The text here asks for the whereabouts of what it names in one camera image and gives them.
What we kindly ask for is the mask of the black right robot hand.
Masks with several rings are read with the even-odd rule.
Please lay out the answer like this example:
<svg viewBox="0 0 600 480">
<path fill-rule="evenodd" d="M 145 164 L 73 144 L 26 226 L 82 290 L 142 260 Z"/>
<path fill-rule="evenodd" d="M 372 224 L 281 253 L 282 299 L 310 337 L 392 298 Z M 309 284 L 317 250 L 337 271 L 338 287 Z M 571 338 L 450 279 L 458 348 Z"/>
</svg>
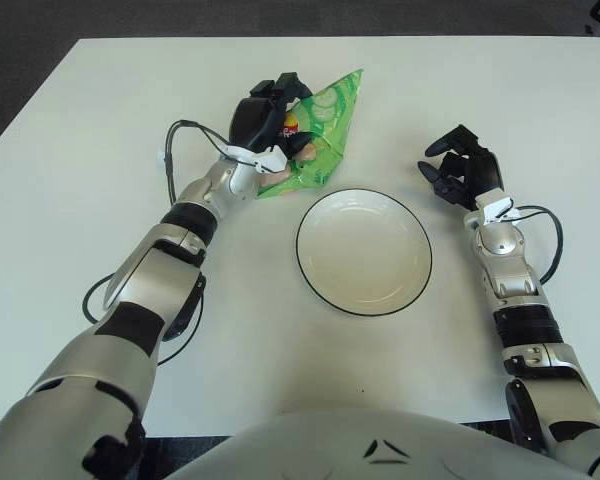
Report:
<svg viewBox="0 0 600 480">
<path fill-rule="evenodd" d="M 504 189 L 496 156 L 482 147 L 478 137 L 464 125 L 458 125 L 425 150 L 427 158 L 441 154 L 439 166 L 426 161 L 418 161 L 417 166 L 434 193 L 446 202 L 473 211 L 479 195 Z"/>
</svg>

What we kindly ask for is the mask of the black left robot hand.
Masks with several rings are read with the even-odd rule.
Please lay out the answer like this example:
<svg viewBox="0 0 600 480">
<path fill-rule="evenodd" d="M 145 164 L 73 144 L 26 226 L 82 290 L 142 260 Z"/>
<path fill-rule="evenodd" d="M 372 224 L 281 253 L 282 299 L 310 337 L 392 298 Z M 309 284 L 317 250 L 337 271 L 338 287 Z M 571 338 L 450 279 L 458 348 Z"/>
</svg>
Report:
<svg viewBox="0 0 600 480">
<path fill-rule="evenodd" d="M 311 95 L 296 72 L 282 73 L 276 81 L 260 81 L 236 107 L 229 143 L 255 153 L 277 145 L 288 158 L 293 157 L 311 142 L 312 134 L 284 133 L 288 106 Z"/>
</svg>

